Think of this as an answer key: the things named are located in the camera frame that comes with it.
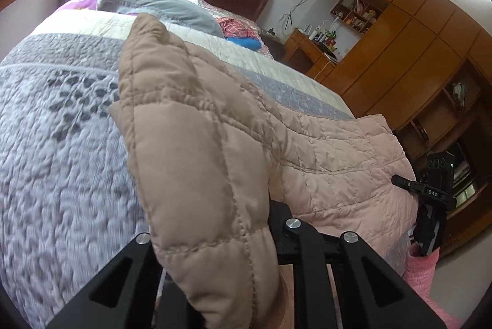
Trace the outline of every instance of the pink sweater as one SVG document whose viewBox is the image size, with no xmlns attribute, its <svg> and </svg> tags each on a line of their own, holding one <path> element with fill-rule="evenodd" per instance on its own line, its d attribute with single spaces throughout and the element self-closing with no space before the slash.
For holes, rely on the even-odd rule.
<svg viewBox="0 0 492 329">
<path fill-rule="evenodd" d="M 435 265 L 439 259 L 439 248 L 435 249 L 429 257 L 416 256 L 417 249 L 417 244 L 410 247 L 407 255 L 407 268 L 403 274 L 404 280 L 439 315 L 448 329 L 458 329 L 461 326 L 460 322 L 441 309 L 429 296 Z"/>
</svg>

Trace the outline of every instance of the beige quilted fabric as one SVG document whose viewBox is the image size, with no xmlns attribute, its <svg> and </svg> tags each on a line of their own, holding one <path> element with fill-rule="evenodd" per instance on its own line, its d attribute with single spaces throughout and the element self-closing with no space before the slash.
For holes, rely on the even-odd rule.
<svg viewBox="0 0 492 329">
<path fill-rule="evenodd" d="M 141 14 L 111 108 L 159 262 L 213 329 L 262 327 L 279 288 L 269 195 L 319 231 L 385 254 L 415 220 L 414 178 L 380 115 L 334 121 L 277 104 Z"/>
</svg>

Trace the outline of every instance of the quilted bedspread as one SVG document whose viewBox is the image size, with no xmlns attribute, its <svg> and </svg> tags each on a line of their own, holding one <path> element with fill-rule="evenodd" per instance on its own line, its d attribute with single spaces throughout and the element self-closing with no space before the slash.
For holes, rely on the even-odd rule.
<svg viewBox="0 0 492 329">
<path fill-rule="evenodd" d="M 108 114 L 119 99 L 117 64 L 134 19 L 59 11 L 0 63 L 0 279 L 33 329 L 148 229 Z M 294 110 L 353 118 L 338 95 L 268 57 L 167 27 Z"/>
</svg>

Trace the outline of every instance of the metal bolt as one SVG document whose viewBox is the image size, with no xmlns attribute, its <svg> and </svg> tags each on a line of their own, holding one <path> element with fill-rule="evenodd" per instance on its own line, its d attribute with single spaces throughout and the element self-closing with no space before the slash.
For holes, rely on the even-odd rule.
<svg viewBox="0 0 492 329">
<path fill-rule="evenodd" d="M 289 218 L 287 221 L 285 221 L 285 224 L 291 229 L 296 229 L 301 226 L 301 221 L 299 221 L 297 218 Z"/>
<path fill-rule="evenodd" d="M 148 233 L 140 233 L 137 236 L 136 241 L 138 244 L 147 244 L 151 241 L 151 236 Z"/>
<path fill-rule="evenodd" d="M 359 236 L 355 232 L 347 232 L 343 234 L 343 239 L 347 243 L 355 243 L 356 241 L 358 241 Z"/>
</svg>

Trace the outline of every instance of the white stripe on bedspread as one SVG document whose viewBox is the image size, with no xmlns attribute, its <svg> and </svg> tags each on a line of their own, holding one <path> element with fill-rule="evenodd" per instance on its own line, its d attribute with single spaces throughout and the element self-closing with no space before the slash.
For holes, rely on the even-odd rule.
<svg viewBox="0 0 492 329">
<path fill-rule="evenodd" d="M 125 40 L 134 20 L 135 17 L 131 15 L 105 11 L 61 10 L 44 20 L 31 36 L 45 33 L 72 33 Z M 218 58 L 231 65 L 278 80 L 353 117 L 350 109 L 338 94 L 284 64 L 225 39 L 171 23 L 165 25 L 169 31 L 184 41 L 210 50 Z"/>
</svg>

